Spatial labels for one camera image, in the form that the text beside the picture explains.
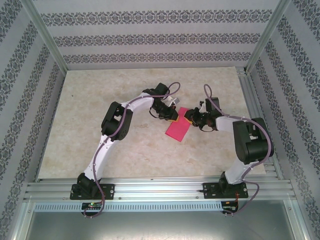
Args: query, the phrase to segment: wall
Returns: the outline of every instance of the wall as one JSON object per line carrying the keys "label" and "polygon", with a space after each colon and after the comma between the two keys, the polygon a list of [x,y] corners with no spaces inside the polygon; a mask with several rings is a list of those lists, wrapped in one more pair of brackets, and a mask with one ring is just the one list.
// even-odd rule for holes
{"label": "wall", "polygon": [[64,76],[18,0],[0,0],[0,240],[33,182]]}
{"label": "wall", "polygon": [[35,0],[70,70],[244,67],[278,0]]}
{"label": "wall", "polygon": [[251,78],[311,239],[320,239],[320,0],[294,0]]}

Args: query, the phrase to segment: table surface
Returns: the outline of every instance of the table surface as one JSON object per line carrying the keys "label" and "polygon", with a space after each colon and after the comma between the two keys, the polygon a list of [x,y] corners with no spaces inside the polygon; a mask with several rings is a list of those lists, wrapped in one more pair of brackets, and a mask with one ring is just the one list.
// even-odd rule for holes
{"label": "table surface", "polygon": [[[101,137],[101,122],[114,101],[123,103],[158,83],[180,82],[180,107],[194,108],[209,84],[221,109],[249,117],[234,67],[155,68],[68,71],[39,171],[39,178],[76,178],[91,161]],[[219,176],[236,158],[233,134],[202,132],[190,126],[182,142],[165,135],[169,121],[143,111],[115,146],[105,178]],[[263,164],[252,174],[265,174]]]}

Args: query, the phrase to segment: marble surface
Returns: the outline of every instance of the marble surface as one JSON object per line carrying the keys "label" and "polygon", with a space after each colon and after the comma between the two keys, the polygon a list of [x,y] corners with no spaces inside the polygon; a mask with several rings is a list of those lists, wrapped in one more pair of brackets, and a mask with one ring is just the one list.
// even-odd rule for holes
{"label": "marble surface", "polygon": [[[39,178],[76,178],[91,161],[101,136],[101,122],[113,101],[126,102],[158,83],[181,83],[177,106],[194,108],[209,84],[221,109],[248,117],[234,67],[157,68],[68,71],[46,146]],[[170,122],[146,110],[132,118],[130,130],[112,151],[106,178],[219,176],[236,157],[227,132],[202,132],[190,126],[182,142],[165,135]],[[265,174],[264,166],[252,174]]]}

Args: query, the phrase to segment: pink cloth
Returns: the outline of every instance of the pink cloth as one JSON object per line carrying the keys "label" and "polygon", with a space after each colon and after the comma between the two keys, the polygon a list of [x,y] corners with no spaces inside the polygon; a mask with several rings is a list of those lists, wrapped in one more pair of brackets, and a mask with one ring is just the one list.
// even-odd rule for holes
{"label": "pink cloth", "polygon": [[178,140],[179,142],[184,139],[184,136],[186,135],[190,127],[190,123],[185,119],[185,113],[187,110],[188,109],[185,107],[180,107],[178,111],[178,121],[172,122],[165,132],[166,135],[172,137],[175,140]]}

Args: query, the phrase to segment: enclosure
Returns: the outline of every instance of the enclosure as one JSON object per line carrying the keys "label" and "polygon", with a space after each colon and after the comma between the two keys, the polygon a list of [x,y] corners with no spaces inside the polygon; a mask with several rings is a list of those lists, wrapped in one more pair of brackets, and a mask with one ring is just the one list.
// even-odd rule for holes
{"label": "enclosure", "polygon": [[[319,5],[1,0],[0,239],[320,239]],[[201,191],[232,165],[233,136],[191,125],[179,142],[145,111],[104,168],[112,200],[85,219],[71,189],[109,106],[173,82],[177,110],[209,84],[225,113],[264,119],[274,155],[246,177],[257,196],[221,214],[235,199]]]}

